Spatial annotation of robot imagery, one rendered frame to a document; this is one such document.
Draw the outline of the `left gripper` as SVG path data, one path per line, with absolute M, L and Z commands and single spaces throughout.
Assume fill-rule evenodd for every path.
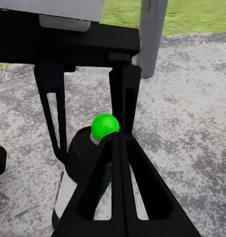
M 132 135 L 141 67 L 139 29 L 91 22 L 86 32 L 45 28 L 38 14 L 0 9 L 0 63 L 35 64 L 34 75 L 56 157 L 67 165 L 64 73 L 76 66 L 112 67 L 113 116 L 119 131 Z M 60 149 L 47 93 L 56 93 Z

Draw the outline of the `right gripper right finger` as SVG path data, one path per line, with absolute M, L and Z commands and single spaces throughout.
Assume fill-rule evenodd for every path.
M 137 140 L 118 138 L 126 237 L 201 237 Z M 149 220 L 137 217 L 130 165 Z

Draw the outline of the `insectifuge atomizer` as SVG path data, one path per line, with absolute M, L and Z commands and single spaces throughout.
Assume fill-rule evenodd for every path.
M 69 203 L 79 181 L 90 163 L 101 139 L 113 132 L 119 132 L 118 120 L 111 114 L 103 113 L 94 118 L 91 126 L 77 131 L 67 154 L 67 165 L 63 165 L 55 197 L 52 214 L 52 226 L 55 230 L 67 204 Z M 112 162 L 106 165 L 97 205 L 101 201 L 112 180 Z

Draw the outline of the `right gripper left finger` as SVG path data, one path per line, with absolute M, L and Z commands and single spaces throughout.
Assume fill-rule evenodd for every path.
M 93 220 L 106 165 L 110 162 L 111 219 Z M 101 139 L 51 237 L 126 237 L 117 131 Z

